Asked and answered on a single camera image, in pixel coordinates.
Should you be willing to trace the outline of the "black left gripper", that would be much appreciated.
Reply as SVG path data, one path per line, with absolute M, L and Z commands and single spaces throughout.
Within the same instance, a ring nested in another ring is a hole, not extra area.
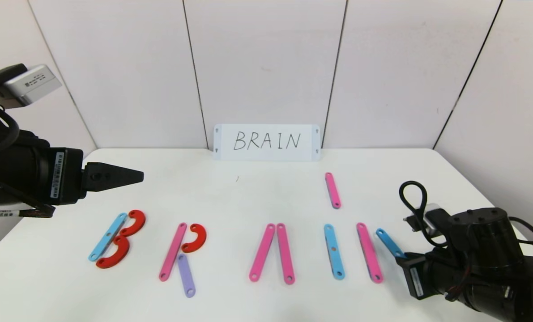
M 0 150 L 0 207 L 74 204 L 84 192 L 144 181 L 144 172 L 101 162 L 83 165 L 83 152 L 47 145 L 11 145 Z

